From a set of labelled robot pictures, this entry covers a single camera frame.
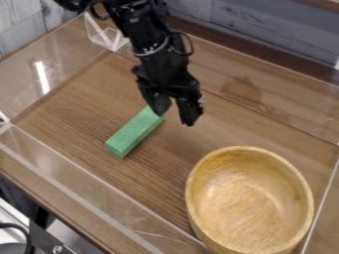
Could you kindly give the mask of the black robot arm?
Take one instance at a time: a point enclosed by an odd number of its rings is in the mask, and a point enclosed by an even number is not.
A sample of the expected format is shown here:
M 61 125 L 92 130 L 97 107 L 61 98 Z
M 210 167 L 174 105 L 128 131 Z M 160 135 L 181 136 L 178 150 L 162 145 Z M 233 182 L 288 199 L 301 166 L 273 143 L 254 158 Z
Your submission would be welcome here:
M 72 12 L 89 9 L 100 19 L 110 19 L 129 40 L 140 64 L 132 67 L 141 96 L 157 116 L 174 100 L 180 121 L 193 126 L 204 113 L 200 83 L 188 71 L 189 56 L 178 30 L 168 24 L 164 0 L 53 0 Z

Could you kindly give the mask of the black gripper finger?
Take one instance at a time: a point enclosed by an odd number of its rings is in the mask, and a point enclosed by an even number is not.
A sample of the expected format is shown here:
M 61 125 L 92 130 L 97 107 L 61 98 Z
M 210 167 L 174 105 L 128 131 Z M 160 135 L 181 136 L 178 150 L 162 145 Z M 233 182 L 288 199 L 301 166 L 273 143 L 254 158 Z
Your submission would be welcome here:
M 204 113 L 204 102 L 205 99 L 201 93 L 176 99 L 180 121 L 188 127 L 194 125 L 198 117 Z
M 169 96 L 156 87 L 149 87 L 144 83 L 138 83 L 137 88 L 153 113 L 161 116 L 172 105 Z

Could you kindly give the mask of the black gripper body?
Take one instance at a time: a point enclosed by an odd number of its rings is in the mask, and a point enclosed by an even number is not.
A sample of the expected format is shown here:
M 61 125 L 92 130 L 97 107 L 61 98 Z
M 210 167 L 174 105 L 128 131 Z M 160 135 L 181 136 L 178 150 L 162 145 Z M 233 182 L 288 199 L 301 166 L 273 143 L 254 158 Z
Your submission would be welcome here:
M 130 37 L 132 53 L 140 64 L 132 68 L 136 82 L 156 87 L 169 98 L 188 97 L 200 91 L 188 71 L 189 56 L 182 33 L 137 33 Z

